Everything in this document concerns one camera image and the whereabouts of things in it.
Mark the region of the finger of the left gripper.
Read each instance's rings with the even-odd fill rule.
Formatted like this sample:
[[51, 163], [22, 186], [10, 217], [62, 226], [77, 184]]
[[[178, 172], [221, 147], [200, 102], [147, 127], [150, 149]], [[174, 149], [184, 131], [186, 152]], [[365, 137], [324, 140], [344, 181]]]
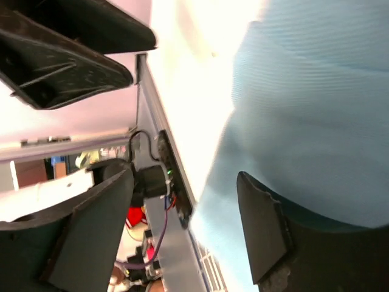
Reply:
[[156, 48], [153, 31], [108, 1], [18, 1], [18, 11], [101, 54]]

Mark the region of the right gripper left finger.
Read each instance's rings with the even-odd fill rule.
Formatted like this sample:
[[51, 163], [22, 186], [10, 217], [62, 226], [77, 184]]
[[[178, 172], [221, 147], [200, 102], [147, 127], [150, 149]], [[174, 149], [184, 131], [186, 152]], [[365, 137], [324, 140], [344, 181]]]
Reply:
[[106, 291], [133, 188], [105, 170], [2, 193], [1, 290]]

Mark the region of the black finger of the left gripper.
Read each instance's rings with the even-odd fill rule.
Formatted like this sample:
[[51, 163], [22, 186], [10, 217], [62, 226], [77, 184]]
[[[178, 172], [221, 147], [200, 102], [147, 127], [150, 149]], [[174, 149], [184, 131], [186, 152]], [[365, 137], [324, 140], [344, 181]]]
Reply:
[[54, 110], [132, 85], [129, 70], [89, 44], [77, 21], [62, 5], [1, 6], [1, 80], [12, 97]]

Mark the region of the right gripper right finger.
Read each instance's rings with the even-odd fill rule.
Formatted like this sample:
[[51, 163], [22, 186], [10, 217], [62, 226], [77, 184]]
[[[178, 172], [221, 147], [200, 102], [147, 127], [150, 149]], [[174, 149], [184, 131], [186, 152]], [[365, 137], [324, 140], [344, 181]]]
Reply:
[[387, 291], [388, 227], [363, 228], [295, 204], [246, 172], [236, 179], [260, 291]]

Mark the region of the light blue trousers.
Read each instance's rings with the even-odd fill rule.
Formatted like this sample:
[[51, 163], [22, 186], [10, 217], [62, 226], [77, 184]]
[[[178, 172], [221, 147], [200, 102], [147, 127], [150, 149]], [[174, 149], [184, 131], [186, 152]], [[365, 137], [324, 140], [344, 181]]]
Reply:
[[233, 64], [233, 114], [191, 218], [230, 291], [256, 291], [236, 177], [320, 215], [388, 224], [388, 2], [265, 1]]

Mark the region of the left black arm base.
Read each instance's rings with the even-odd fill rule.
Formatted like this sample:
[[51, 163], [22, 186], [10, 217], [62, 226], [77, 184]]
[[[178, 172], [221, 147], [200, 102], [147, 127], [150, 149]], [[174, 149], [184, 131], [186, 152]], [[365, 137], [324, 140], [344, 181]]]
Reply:
[[[155, 163], [149, 167], [136, 166], [133, 139], [140, 133], [146, 136], [149, 155]], [[159, 153], [158, 158], [152, 154], [151, 136], [147, 131], [137, 130], [130, 135], [128, 154], [135, 183], [131, 206], [141, 207], [146, 199], [164, 195], [169, 191], [170, 204], [176, 209], [182, 228], [187, 229], [193, 206], [165, 130], [159, 131], [157, 151]]]

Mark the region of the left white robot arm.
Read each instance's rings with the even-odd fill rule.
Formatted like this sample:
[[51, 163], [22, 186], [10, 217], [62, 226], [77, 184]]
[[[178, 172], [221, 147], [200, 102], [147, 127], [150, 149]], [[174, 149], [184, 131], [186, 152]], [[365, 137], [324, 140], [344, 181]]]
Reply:
[[128, 140], [150, 1], [1, 2], [1, 222], [87, 191], [89, 169], [41, 180], [44, 159]]

